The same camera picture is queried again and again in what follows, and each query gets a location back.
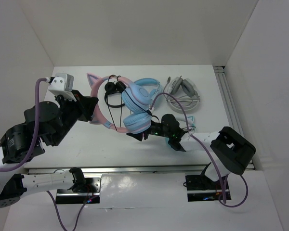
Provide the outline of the pink blue cat-ear headphones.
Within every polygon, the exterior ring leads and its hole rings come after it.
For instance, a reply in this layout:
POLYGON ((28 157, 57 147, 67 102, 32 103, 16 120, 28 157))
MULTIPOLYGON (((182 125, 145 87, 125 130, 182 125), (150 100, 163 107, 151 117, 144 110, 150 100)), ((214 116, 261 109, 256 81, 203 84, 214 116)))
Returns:
POLYGON ((88 73, 87 79, 91 87, 91 96, 97 97, 101 85, 110 79, 116 79, 118 84, 124 84, 126 87, 121 94, 122 101, 127 108, 132 111, 132 114, 123 120, 123 127, 118 127, 114 122, 106 119, 100 110, 99 105, 95 106, 92 114, 91 124, 103 125, 108 129, 112 129, 118 133, 132 133, 138 134, 149 129, 151 126, 152 113, 150 107, 152 106, 152 95, 142 86, 136 84, 130 79, 122 76, 110 75, 106 77, 99 77, 88 73))

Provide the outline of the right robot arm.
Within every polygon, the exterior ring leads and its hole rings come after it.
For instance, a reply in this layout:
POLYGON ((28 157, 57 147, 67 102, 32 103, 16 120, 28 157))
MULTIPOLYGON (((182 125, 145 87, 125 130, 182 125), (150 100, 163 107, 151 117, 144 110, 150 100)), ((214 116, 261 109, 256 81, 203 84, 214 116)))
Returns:
POLYGON ((136 121, 126 118, 127 135, 139 141, 149 135, 165 137, 168 145, 179 152, 205 151, 211 160, 201 176, 201 185, 210 189, 221 178, 233 173, 243 175, 256 153, 256 148, 247 139, 231 127, 225 126, 220 131, 199 133, 181 128, 177 118, 165 114, 160 123, 139 114, 136 121))

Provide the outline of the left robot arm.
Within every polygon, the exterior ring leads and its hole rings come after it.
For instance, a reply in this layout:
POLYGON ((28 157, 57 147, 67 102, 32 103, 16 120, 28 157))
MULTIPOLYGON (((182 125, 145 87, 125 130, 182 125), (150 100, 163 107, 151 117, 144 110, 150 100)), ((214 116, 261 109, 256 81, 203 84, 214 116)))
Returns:
POLYGON ((56 96, 57 103, 39 103, 39 129, 34 135, 36 122, 35 108, 24 112, 25 122, 15 125, 0 140, 0 208, 11 206, 21 198, 50 190, 71 190, 78 193, 87 186, 84 174, 79 167, 43 175, 22 174, 21 169, 7 172, 25 159, 27 161, 45 153, 43 144, 58 146, 77 121, 89 122, 98 98, 83 96, 73 90, 76 98, 69 101, 62 94, 56 96))

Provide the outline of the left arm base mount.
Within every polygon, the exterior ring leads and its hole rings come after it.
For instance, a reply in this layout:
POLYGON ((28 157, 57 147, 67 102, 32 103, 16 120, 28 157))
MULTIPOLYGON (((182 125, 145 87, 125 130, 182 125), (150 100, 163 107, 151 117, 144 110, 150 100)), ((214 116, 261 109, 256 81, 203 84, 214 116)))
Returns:
POLYGON ((72 190, 58 189, 55 195, 57 205, 80 205, 99 204, 102 184, 102 175, 95 173, 84 173, 86 180, 85 186, 73 192, 72 190))

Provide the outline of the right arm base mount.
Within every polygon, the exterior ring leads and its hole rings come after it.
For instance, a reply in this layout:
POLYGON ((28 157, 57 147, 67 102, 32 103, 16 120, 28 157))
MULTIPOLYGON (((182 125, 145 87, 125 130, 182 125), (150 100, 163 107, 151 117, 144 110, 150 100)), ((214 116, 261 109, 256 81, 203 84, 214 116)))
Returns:
POLYGON ((218 201, 223 192, 219 181, 213 182, 204 175, 186 175, 183 186, 188 202, 218 201))

